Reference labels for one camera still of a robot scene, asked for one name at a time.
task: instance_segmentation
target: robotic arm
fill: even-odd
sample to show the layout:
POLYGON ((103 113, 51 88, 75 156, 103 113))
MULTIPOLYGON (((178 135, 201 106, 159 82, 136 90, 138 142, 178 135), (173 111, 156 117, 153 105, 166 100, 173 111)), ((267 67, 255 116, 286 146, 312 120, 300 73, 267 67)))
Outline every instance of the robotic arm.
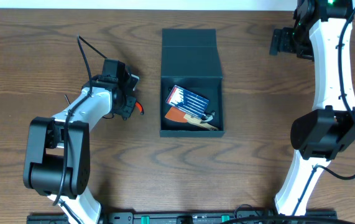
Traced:
MULTIPOLYGON (((353 13, 351 0, 299 0, 294 13, 295 27, 274 31, 270 54, 296 53, 315 62, 315 97, 312 112, 298 118, 291 129, 296 149, 288 176, 275 196, 275 207, 284 215, 304 215, 311 192, 323 169, 337 153, 355 140, 355 127, 341 97, 338 71, 339 38, 353 13)), ((351 81, 349 23, 341 46, 346 100, 355 115, 355 96, 351 81)))
POLYGON ((82 86, 81 95, 73 103, 51 118, 36 117, 30 124, 24 185, 55 201, 72 224, 97 224, 101 214, 101 205, 87 187, 90 174, 90 131, 107 114, 118 114, 123 120, 128 119, 137 104, 141 114, 144 114, 142 106, 132 96, 139 77, 127 69, 124 63, 105 57, 102 74, 90 77, 91 81, 82 86), (67 154, 64 157, 48 154, 49 150, 64 148, 67 144, 66 122, 67 154))

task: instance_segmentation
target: open box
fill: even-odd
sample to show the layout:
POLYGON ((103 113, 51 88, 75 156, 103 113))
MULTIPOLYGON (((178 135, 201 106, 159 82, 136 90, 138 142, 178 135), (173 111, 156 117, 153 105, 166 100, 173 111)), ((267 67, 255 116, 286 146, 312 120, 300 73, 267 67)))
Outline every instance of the open box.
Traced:
POLYGON ((161 137, 221 137, 224 134, 223 74, 214 29, 163 29, 160 79, 161 137), (206 113, 216 114, 209 124, 219 131, 209 131, 188 123, 165 118, 171 108, 166 103, 174 85, 208 99, 206 113))

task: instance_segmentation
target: blue and white striped object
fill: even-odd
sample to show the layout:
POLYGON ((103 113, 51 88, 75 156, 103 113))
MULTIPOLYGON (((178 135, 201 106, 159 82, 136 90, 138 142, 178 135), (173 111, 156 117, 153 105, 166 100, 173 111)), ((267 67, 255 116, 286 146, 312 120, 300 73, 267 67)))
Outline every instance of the blue and white striped object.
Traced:
POLYGON ((176 107, 186 114, 201 119, 205 116, 205 110, 208 107, 209 100, 175 85, 172 92, 170 92, 166 103, 176 107))

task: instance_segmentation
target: white wall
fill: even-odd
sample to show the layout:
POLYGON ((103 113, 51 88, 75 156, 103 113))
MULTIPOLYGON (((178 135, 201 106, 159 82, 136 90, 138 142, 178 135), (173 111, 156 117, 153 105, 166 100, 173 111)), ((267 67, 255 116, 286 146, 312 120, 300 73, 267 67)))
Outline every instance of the white wall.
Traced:
POLYGON ((297 0, 0 0, 0 8, 23 9, 293 11, 296 6, 297 0))

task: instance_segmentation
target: wood grain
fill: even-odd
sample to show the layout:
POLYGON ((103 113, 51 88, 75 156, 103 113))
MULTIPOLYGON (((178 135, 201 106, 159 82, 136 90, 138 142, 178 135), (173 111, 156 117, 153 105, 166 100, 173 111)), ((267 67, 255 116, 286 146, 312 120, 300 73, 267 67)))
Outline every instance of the wood grain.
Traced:
MULTIPOLYGON (((89 186, 108 210, 232 210, 272 205, 292 161, 290 125, 311 110, 313 62, 269 56, 274 28, 290 12, 0 10, 0 223, 59 212, 28 190, 22 170, 30 121, 78 96, 86 68, 76 35, 132 65, 145 116, 104 120, 91 132, 89 186), (162 28, 216 28, 223 66, 226 134, 221 139, 159 138, 162 28)), ((93 73, 103 60, 86 50, 93 73)), ((351 41, 355 87, 355 20, 351 41)), ((355 172, 355 143, 330 166, 355 172)), ((355 180, 323 174, 308 208, 334 208, 355 222, 355 180)))

